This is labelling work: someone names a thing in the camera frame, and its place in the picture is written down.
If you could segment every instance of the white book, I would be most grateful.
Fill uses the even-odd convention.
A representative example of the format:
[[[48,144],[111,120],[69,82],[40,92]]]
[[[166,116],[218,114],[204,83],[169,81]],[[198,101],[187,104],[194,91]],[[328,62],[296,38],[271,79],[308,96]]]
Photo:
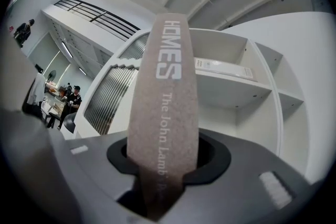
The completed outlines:
[[[256,81],[251,68],[228,62],[195,57],[195,69]]]

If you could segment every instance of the white cloth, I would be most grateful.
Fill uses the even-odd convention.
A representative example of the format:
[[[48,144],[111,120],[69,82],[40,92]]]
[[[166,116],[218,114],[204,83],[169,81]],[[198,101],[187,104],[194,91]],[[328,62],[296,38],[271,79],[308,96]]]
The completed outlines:
[[[28,104],[36,104],[43,101],[44,98],[44,83],[45,77],[42,74],[37,73],[32,89],[30,90],[27,100]]]

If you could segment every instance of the black metal railing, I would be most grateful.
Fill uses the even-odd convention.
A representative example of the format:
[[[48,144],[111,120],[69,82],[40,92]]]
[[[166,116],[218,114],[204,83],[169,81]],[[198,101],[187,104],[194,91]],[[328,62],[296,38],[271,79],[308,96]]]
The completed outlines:
[[[60,0],[55,6],[92,22],[124,41],[133,36],[136,31],[140,30],[139,27],[123,18],[82,0]]]

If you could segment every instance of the ceiling light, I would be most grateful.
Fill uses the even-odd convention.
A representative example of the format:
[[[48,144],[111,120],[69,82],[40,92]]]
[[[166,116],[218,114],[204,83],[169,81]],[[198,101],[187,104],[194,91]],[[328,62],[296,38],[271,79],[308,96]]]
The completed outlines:
[[[83,69],[79,68],[79,70],[82,71],[85,76],[87,76],[87,74],[83,71]]]
[[[67,46],[65,46],[65,43],[62,41],[63,47],[65,48],[65,50],[67,51],[68,55],[73,58],[73,56],[71,55],[71,53],[69,52]]]

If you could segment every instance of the linear light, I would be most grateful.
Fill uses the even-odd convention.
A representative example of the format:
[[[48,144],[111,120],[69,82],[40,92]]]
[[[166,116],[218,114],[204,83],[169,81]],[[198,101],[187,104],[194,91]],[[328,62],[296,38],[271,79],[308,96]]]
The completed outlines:
[[[64,43],[63,41],[62,41],[62,44],[63,44],[65,50],[67,51],[67,53],[69,54],[69,56],[70,56],[71,58],[73,58],[73,56],[71,55],[71,53],[69,52],[67,46],[65,46],[65,43]]]
[[[85,76],[87,76],[87,74],[83,71],[83,69],[79,68],[79,70],[82,71]]]

